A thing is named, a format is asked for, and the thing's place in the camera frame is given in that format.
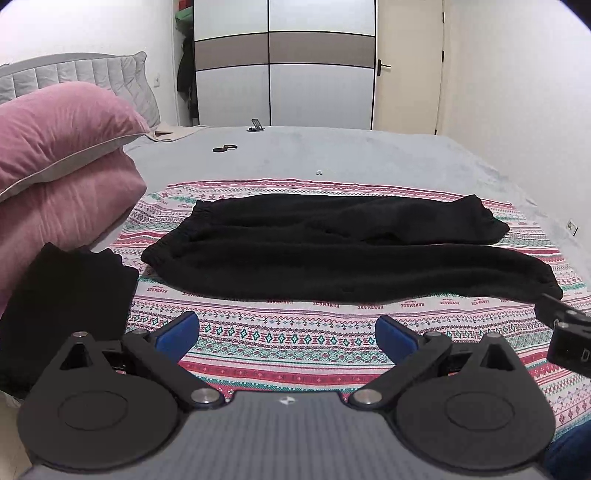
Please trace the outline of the black pants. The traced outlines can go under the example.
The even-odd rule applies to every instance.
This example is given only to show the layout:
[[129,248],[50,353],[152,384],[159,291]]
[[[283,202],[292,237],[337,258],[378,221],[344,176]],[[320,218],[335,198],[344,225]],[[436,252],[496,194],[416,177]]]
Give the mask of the black pants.
[[229,300],[561,298],[549,265],[501,247],[508,231],[474,195],[266,194],[198,202],[141,258],[176,289]]

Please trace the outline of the folded black clothing stack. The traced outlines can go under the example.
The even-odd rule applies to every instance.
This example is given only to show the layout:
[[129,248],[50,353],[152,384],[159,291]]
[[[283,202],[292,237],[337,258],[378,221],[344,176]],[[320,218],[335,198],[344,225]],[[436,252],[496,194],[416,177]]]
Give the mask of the folded black clothing stack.
[[77,331],[98,341],[125,332],[139,272],[105,249],[41,249],[1,316],[1,391],[24,399]]

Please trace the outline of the grey bed sheet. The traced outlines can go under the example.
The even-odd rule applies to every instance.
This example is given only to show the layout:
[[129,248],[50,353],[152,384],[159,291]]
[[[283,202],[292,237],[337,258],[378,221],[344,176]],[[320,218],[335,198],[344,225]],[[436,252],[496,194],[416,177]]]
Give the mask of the grey bed sheet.
[[[214,153],[235,144],[238,149]],[[506,175],[445,136],[322,127],[207,128],[174,142],[138,139],[124,148],[148,192],[192,187],[202,199],[263,193],[479,196],[525,218],[536,254],[568,297],[590,287],[590,255]]]

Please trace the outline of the black glasses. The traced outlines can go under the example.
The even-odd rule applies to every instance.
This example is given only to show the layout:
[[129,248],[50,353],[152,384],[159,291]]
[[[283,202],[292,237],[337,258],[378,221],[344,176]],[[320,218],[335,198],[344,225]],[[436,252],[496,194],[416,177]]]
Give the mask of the black glasses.
[[235,144],[224,144],[221,147],[215,147],[214,149],[212,149],[212,152],[224,153],[224,152],[228,152],[228,151],[236,150],[236,149],[238,149],[238,146]]

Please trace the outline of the beige cloth on bed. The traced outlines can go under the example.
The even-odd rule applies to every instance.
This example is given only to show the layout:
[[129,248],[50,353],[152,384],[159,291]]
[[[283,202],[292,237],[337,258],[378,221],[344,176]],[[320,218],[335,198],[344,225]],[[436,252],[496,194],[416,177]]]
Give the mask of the beige cloth on bed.
[[205,129],[207,126],[177,126],[162,122],[150,130],[146,137],[153,142],[174,142]]

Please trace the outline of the small phone stand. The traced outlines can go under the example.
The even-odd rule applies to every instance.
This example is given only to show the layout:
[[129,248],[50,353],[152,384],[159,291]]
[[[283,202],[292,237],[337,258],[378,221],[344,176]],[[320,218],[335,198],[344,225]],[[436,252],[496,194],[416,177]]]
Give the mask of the small phone stand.
[[263,124],[260,123],[259,119],[252,119],[252,125],[249,126],[247,131],[249,132],[261,132],[264,130]]

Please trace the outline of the upper pink pillow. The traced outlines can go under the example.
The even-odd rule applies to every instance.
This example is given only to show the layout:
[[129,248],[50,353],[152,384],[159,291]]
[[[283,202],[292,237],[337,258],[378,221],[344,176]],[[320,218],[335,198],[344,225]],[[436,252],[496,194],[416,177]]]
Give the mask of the upper pink pillow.
[[65,177],[147,134],[126,100],[86,82],[45,87],[1,105],[1,199]]

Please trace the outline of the dark hanging clothes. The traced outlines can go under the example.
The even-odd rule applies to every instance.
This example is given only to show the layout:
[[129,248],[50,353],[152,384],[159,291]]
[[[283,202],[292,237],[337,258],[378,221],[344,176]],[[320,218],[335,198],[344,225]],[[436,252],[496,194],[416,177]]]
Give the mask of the dark hanging clothes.
[[195,76],[194,33],[193,28],[186,30],[182,41],[182,51],[177,68],[176,91],[185,104],[189,124],[198,119],[197,77]]

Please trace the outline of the grey padded headboard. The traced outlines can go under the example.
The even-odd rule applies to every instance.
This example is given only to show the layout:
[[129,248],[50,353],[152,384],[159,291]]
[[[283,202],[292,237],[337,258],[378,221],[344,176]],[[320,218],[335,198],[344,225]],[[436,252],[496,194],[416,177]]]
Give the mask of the grey padded headboard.
[[86,82],[128,101],[155,128],[161,117],[145,72],[147,54],[61,53],[1,67],[1,102],[67,82]]

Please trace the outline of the cream door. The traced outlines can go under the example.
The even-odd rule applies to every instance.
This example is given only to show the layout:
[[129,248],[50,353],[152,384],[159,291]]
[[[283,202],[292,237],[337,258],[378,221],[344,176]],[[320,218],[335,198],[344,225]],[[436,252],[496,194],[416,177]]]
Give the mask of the cream door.
[[405,134],[437,129],[444,52],[444,3],[378,3],[374,128]]

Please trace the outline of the white grey wardrobe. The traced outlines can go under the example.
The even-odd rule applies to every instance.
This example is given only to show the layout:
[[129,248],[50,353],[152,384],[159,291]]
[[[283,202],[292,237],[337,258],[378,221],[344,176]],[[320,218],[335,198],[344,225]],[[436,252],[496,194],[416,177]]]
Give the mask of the white grey wardrobe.
[[374,1],[196,1],[200,123],[370,129]]

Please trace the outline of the wall power socket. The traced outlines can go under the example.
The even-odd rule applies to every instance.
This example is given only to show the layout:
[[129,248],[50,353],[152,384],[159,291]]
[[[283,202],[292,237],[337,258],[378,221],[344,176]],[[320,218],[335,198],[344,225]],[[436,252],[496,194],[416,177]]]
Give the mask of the wall power socket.
[[578,232],[578,226],[572,220],[567,222],[566,228],[572,236],[575,236]]

